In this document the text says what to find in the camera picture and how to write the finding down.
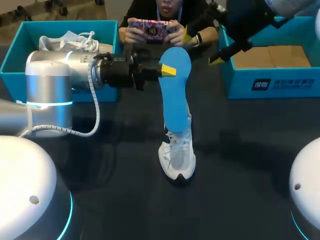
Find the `cardboard box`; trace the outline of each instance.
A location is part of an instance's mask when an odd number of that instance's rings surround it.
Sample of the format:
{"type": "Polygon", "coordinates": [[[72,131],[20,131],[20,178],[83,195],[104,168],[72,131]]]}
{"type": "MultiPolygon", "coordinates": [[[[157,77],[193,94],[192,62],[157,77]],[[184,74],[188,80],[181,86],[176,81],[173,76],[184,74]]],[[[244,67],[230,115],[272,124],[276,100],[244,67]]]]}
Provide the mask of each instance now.
{"type": "Polygon", "coordinates": [[[269,46],[268,50],[276,68],[311,68],[302,46],[269,46]]]}
{"type": "Polygon", "coordinates": [[[302,46],[261,46],[233,56],[236,69],[311,68],[302,46]]]}
{"type": "Polygon", "coordinates": [[[236,69],[270,69],[274,68],[274,62],[267,46],[253,47],[233,56],[236,69]]]}

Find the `blue insole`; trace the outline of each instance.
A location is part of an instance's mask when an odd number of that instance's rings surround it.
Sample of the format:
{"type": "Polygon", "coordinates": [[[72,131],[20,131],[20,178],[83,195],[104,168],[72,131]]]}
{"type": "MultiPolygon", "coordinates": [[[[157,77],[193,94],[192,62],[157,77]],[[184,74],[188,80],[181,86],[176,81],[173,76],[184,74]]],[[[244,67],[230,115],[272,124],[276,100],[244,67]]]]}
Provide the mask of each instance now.
{"type": "Polygon", "coordinates": [[[191,72],[191,60],[185,49],[172,47],[164,52],[160,63],[176,69],[176,76],[159,77],[164,123],[170,132],[182,133],[188,127],[186,83],[191,72]]]}

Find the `phone case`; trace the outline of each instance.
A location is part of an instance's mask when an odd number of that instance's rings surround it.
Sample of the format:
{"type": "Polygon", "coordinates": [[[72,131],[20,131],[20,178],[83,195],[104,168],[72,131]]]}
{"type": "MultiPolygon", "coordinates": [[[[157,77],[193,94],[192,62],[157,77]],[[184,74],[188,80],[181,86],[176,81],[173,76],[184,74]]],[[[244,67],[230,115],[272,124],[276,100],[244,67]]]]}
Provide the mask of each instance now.
{"type": "Polygon", "coordinates": [[[137,28],[147,34],[148,40],[164,41],[166,36],[170,33],[167,30],[169,21],[143,20],[138,19],[135,22],[130,22],[131,28],[137,28]]]}

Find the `lanyard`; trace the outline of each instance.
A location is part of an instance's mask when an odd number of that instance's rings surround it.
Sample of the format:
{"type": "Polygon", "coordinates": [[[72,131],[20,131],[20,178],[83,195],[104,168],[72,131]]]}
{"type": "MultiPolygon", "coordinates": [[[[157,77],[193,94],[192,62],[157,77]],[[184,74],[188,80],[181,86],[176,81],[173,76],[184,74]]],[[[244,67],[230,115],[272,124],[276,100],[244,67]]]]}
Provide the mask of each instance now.
{"type": "MultiPolygon", "coordinates": [[[[158,7],[156,7],[156,15],[158,17],[158,21],[161,21],[160,12],[159,12],[159,8],[158,7]]],[[[182,15],[182,7],[180,7],[180,10],[179,10],[179,16],[178,16],[178,22],[179,23],[181,22],[181,15],[182,15]]]]}

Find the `blue storage box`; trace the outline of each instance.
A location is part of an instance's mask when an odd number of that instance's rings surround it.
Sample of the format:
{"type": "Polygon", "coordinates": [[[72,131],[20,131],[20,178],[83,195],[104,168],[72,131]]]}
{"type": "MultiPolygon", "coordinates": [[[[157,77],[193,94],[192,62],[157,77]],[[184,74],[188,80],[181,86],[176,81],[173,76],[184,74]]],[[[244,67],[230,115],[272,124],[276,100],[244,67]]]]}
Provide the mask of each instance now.
{"type": "MultiPolygon", "coordinates": [[[[320,97],[320,40],[313,17],[295,17],[279,29],[269,26],[251,41],[254,47],[302,46],[312,67],[236,69],[231,58],[221,64],[228,99],[320,97]]],[[[219,48],[232,43],[222,27],[219,48]]]]}
{"type": "MultiPolygon", "coordinates": [[[[39,38],[60,38],[67,31],[75,34],[94,31],[93,39],[113,45],[113,53],[121,51],[117,21],[26,21],[20,25],[0,69],[4,85],[14,101],[27,101],[26,61],[33,51],[39,50],[39,38]]],[[[96,91],[99,102],[116,102],[117,89],[105,85],[96,91]]],[[[73,102],[92,102],[90,92],[75,91],[73,102]]]]}

